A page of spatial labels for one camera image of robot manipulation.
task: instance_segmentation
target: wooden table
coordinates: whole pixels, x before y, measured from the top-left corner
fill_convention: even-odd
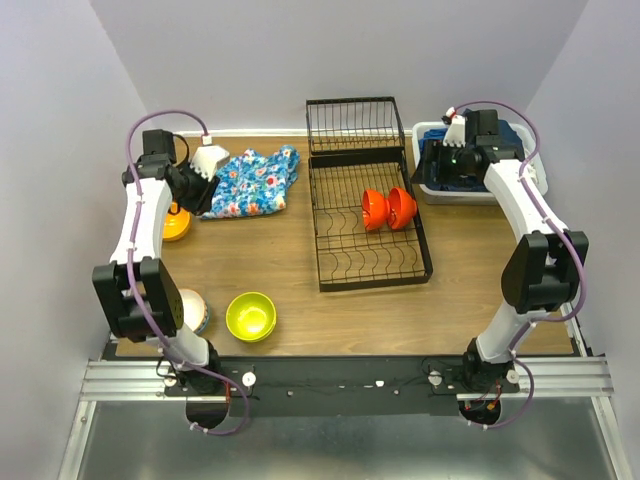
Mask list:
[[[195,148],[197,140],[189,139]],[[306,137],[218,138],[232,155],[251,147],[271,154],[291,144],[301,154],[287,208],[274,215],[196,220],[186,237],[165,243],[162,259],[179,288],[198,291],[212,307],[202,336],[222,355],[460,354],[502,301],[500,275],[515,246],[499,207],[430,206],[418,189],[434,265],[429,283],[320,293],[308,180]],[[178,156],[184,150],[179,148]],[[407,161],[413,156],[407,150]],[[260,291],[278,312],[273,334],[245,344],[227,331],[225,312],[237,295]],[[541,324],[523,353],[570,353],[566,328]],[[154,350],[121,340],[120,355]]]

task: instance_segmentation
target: green bowl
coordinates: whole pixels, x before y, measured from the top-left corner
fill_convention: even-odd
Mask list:
[[[276,307],[269,297],[247,292],[233,299],[227,308],[227,328],[243,342],[259,342],[276,327]]]

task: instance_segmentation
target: dish rack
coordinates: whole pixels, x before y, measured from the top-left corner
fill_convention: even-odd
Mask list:
[[[426,283],[433,273],[420,214],[367,232],[362,194],[400,186],[415,198],[393,97],[307,100],[309,182],[320,291]]]

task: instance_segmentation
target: gray wall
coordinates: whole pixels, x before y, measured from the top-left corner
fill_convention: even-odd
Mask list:
[[[410,128],[478,97],[525,108],[586,1],[91,3],[150,111],[303,128],[307,98],[393,94]]]
[[[91,270],[117,240],[123,139],[144,109],[83,0],[3,2],[0,58],[0,478],[42,480],[107,337]]]
[[[548,199],[587,232],[579,318],[609,359],[618,423],[640,475],[640,4],[591,0],[528,108],[540,128]]]

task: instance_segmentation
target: blue floral fabric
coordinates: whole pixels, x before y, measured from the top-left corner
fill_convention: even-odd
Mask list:
[[[300,154],[285,145],[269,157],[248,149],[234,157],[216,175],[220,183],[211,200],[211,211],[202,218],[264,215],[287,206],[287,190],[298,178]]]

